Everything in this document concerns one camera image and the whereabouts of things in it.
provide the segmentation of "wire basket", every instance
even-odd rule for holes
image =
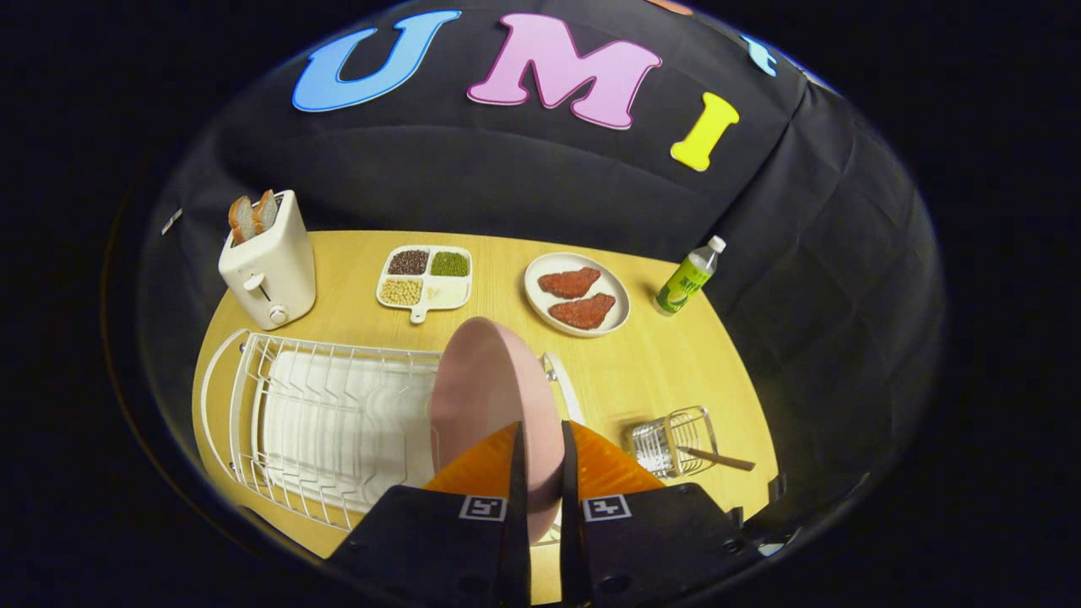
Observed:
[[[294,513],[343,530],[392,486],[422,487],[441,468],[429,401],[441,353],[347,346],[250,333],[229,402],[228,463],[206,424],[211,358],[202,386],[203,429],[231,478]],[[580,409],[559,358],[538,357],[572,418]],[[540,544],[558,542],[558,529]]]
[[[676,410],[665,418],[631,428],[629,435],[633,450],[631,455],[662,479],[696,475],[713,465],[680,451],[681,447],[718,453],[709,411],[703,407]],[[708,445],[703,442],[703,437],[708,439]]]

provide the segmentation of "toaster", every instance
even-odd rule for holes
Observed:
[[[296,195],[283,190],[275,198],[273,225],[240,244],[230,232],[217,261],[225,285],[264,330],[303,317],[316,302],[316,257]]]

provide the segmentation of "chopsticks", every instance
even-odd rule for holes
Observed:
[[[717,464],[723,464],[725,466],[731,466],[733,468],[739,468],[740,471],[753,471],[755,463],[746,460],[739,460],[737,458],[722,457],[720,454],[715,454],[712,452],[704,452],[702,450],[696,450],[694,448],[684,448],[679,446],[681,451],[684,451],[693,457],[698,457],[710,462],[716,462]]]

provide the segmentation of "yellow letter i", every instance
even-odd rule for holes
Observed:
[[[739,113],[732,104],[706,92],[702,95],[706,109],[694,123],[691,132],[682,142],[672,144],[672,158],[695,171],[709,169],[709,154],[713,151],[717,142],[721,140],[729,124],[739,122]]]

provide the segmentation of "bread slice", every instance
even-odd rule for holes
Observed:
[[[263,193],[263,198],[255,204],[252,211],[252,220],[255,222],[255,234],[262,235],[273,226],[273,221],[278,219],[278,199],[273,197],[273,190]]]
[[[229,227],[232,228],[232,242],[240,244],[255,238],[255,220],[253,217],[252,199],[242,196],[232,201],[229,207]]]

